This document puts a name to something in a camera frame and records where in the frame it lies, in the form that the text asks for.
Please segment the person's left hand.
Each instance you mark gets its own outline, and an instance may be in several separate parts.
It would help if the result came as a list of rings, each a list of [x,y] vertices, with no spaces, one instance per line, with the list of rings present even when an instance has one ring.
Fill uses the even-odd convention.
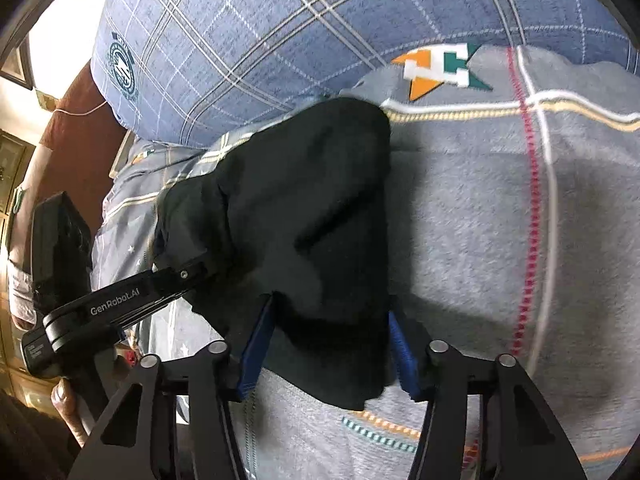
[[[88,434],[79,416],[77,396],[67,379],[61,378],[53,387],[51,402],[82,448],[88,440]]]

